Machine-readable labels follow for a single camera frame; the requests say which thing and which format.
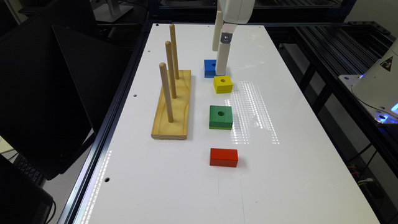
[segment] wooden block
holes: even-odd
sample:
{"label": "wooden block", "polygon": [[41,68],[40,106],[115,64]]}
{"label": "wooden block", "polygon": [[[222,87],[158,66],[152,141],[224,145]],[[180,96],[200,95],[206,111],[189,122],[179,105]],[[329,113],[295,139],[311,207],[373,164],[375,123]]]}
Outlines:
{"label": "wooden block", "polygon": [[210,165],[236,167],[238,164],[238,150],[236,149],[210,149]]}
{"label": "wooden block", "polygon": [[214,78],[216,75],[217,60],[205,60],[205,78]]}
{"label": "wooden block", "polygon": [[216,93],[232,92],[233,83],[229,75],[214,77],[213,85]]}
{"label": "wooden block", "polygon": [[232,107],[230,106],[210,106],[210,129],[232,129]]}
{"label": "wooden block", "polygon": [[160,91],[151,136],[154,139],[184,140],[187,138],[191,70],[179,70],[180,79],[175,81],[176,99],[172,99],[174,121],[170,123],[164,100],[163,88]]}

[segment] blue block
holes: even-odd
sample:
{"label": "blue block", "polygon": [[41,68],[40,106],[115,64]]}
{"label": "blue block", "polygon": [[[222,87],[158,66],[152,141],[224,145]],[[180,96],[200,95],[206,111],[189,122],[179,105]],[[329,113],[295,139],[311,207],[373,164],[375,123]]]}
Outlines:
{"label": "blue block", "polygon": [[216,76],[216,61],[205,60],[205,78],[214,78]]}

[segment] yellow block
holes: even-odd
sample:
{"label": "yellow block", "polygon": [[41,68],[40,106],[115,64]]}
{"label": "yellow block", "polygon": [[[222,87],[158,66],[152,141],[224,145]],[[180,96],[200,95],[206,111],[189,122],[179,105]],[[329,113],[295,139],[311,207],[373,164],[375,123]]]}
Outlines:
{"label": "yellow block", "polygon": [[229,75],[215,76],[214,77],[214,89],[216,93],[231,93],[232,92],[232,81]]}
{"label": "yellow block", "polygon": [[179,70],[178,74],[180,79],[175,81],[177,98],[171,99],[174,121],[172,123],[168,121],[162,87],[151,133],[154,139],[185,140],[187,138],[191,70]]}

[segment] green block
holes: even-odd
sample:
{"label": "green block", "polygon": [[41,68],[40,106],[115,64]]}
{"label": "green block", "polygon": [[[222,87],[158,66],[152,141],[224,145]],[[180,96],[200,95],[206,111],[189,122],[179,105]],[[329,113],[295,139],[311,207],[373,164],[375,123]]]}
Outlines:
{"label": "green block", "polygon": [[220,130],[232,130],[232,128],[222,128],[222,127],[210,127],[210,129],[220,129]]}
{"label": "green block", "polygon": [[210,129],[232,129],[232,107],[210,106]]}

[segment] keyboard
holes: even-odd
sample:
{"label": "keyboard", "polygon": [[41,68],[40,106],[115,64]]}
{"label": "keyboard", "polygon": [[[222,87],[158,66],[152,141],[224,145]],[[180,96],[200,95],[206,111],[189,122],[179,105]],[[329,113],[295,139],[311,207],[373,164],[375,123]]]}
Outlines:
{"label": "keyboard", "polygon": [[25,158],[23,158],[20,154],[14,160],[14,165],[22,171],[31,181],[33,181],[37,185],[41,185],[43,182],[43,175],[36,170],[35,167],[32,166]]}

